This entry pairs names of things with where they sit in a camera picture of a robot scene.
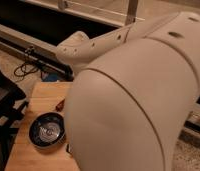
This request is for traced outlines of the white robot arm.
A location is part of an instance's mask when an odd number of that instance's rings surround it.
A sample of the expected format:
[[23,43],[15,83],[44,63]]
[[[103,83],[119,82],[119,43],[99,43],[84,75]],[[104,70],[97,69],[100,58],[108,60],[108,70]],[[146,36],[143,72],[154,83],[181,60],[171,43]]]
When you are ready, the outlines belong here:
[[200,15],[177,12],[56,48],[74,81],[65,130],[80,171],[171,171],[200,97]]

